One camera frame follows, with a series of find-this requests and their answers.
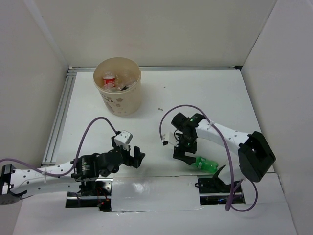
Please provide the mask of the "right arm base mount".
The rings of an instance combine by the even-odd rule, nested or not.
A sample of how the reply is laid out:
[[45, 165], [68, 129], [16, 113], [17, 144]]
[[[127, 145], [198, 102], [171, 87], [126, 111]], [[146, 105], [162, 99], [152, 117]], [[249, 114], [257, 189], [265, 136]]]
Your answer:
[[201, 205], [225, 205], [230, 194], [230, 185], [218, 178], [223, 165], [213, 176], [198, 177], [194, 186], [198, 189]]

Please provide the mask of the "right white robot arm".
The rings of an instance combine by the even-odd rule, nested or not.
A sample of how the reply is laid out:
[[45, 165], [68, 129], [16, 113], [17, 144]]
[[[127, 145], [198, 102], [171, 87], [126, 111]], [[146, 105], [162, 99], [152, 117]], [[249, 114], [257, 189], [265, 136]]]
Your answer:
[[186, 117], [182, 113], [174, 116], [171, 124], [181, 131], [174, 146], [173, 158], [188, 165], [198, 164], [204, 170], [208, 160], [200, 157], [186, 156], [185, 153], [195, 154], [197, 139], [212, 141], [226, 148], [227, 153], [235, 153], [239, 159], [240, 176], [258, 183], [276, 161], [276, 157], [264, 135], [260, 132], [252, 134], [238, 132], [219, 124], [210, 124], [201, 114]]

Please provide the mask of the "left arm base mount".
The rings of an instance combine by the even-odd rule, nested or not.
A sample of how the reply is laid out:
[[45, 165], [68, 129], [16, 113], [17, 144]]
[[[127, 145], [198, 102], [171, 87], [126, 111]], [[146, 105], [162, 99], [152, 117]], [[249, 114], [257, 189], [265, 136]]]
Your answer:
[[111, 212], [113, 178], [99, 178], [82, 182], [77, 192], [68, 192], [66, 208], [98, 208], [100, 212]]

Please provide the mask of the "large red label bottle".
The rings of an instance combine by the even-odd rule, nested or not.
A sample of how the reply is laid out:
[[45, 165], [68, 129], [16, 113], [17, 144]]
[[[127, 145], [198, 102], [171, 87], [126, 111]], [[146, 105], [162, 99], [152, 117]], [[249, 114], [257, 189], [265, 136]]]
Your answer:
[[115, 74], [113, 72], [105, 71], [102, 79], [104, 90], [113, 90], [115, 88]]

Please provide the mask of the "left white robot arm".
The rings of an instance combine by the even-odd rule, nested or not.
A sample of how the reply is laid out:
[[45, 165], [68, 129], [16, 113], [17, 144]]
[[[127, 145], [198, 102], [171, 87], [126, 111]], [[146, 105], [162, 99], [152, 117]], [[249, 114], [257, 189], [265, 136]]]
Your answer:
[[64, 164], [36, 168], [17, 169], [4, 165], [0, 174], [0, 203], [9, 205], [36, 194], [73, 192], [92, 195], [96, 181], [119, 171], [121, 165], [139, 168], [145, 153], [138, 146], [130, 155], [130, 146], [112, 140], [113, 149], [105, 153], [83, 155]]

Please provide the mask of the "green plastic bottle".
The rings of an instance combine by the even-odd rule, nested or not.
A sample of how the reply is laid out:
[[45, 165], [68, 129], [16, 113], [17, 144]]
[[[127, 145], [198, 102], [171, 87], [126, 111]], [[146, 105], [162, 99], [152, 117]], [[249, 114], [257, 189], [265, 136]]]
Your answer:
[[218, 163], [207, 158], [197, 156], [195, 162], [191, 164], [194, 168], [198, 170], [205, 171], [210, 174], [215, 174], [218, 171]]

